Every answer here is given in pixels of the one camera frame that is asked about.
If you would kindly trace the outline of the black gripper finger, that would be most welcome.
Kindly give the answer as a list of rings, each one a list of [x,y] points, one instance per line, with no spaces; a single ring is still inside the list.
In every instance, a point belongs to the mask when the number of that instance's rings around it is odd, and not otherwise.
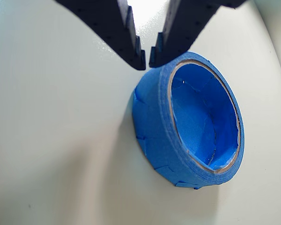
[[[237,8],[243,3],[243,0],[171,0],[163,31],[151,48],[149,66],[163,66],[188,51],[219,7]]]
[[[146,69],[145,51],[136,35],[132,7],[126,0],[58,0],[88,25],[136,70]]]

